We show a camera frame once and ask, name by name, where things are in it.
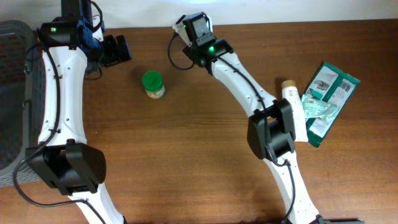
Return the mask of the white tube gold cap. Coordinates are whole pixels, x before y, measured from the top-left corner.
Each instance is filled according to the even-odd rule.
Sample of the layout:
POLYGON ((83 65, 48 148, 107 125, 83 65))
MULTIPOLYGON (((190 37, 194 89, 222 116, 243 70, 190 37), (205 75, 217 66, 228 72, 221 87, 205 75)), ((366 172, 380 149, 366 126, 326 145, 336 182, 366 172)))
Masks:
POLYGON ((305 123, 305 113, 300 99, 299 91, 294 80, 286 80, 281 83, 282 97, 285 98, 292 107, 295 141, 308 142, 307 128, 305 123))

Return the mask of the green lid jar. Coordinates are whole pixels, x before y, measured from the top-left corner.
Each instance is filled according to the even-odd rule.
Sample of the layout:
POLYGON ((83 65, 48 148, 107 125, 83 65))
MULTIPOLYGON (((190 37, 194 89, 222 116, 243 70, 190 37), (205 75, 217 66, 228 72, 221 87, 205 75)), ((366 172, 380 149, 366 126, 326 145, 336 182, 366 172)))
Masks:
POLYGON ((148 97, 161 98, 165 93, 165 85, 162 75, 156 71, 148 71, 142 77, 142 84, 148 97))

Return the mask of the green 3M gloves packet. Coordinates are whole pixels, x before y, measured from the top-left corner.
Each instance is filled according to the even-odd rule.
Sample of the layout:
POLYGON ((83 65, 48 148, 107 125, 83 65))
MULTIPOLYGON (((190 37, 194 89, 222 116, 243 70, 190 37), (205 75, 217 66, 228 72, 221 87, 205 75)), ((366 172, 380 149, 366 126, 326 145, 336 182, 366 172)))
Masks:
MULTIPOLYGON (((345 107, 360 83, 359 79, 328 62, 324 62, 313 76, 303 95, 340 106, 339 116, 341 110, 345 107)), ((308 142, 314 147, 319 147, 337 117, 330 122, 319 118, 310 118, 308 121, 305 121, 308 142)))

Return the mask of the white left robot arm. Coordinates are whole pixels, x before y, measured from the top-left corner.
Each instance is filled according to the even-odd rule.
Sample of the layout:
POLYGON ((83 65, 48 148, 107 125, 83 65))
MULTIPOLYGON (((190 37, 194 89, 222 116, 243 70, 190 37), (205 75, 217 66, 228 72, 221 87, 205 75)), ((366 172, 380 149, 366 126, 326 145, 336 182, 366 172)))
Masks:
POLYGON ((131 59, 123 36, 105 35, 93 1, 62 1, 62 14, 38 30, 45 66, 44 117, 25 163, 78 205, 90 223, 125 223, 105 186, 106 160, 83 127, 83 83, 91 72, 131 59))

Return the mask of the mint green snack pouch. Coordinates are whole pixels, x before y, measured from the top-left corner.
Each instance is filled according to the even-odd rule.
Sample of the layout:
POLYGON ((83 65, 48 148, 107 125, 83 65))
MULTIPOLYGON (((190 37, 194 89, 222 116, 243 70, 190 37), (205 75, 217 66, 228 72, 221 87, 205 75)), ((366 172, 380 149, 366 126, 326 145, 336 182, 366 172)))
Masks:
POLYGON ((307 95, 302 96, 302 106, 306 121, 310 118, 319 118, 326 122, 333 121, 338 116, 339 110, 341 109, 340 106, 307 95))

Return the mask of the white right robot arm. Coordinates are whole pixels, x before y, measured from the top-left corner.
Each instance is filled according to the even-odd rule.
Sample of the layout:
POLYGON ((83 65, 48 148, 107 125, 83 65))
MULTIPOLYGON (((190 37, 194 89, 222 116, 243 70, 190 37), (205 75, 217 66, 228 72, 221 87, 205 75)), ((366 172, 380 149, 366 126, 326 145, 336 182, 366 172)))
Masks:
POLYGON ((324 223, 302 179, 295 151, 292 106, 265 91, 244 68, 226 40, 213 33, 204 12, 182 16, 173 26, 185 42, 184 54, 219 80, 248 116, 247 141, 270 169, 285 205, 282 223, 324 223))

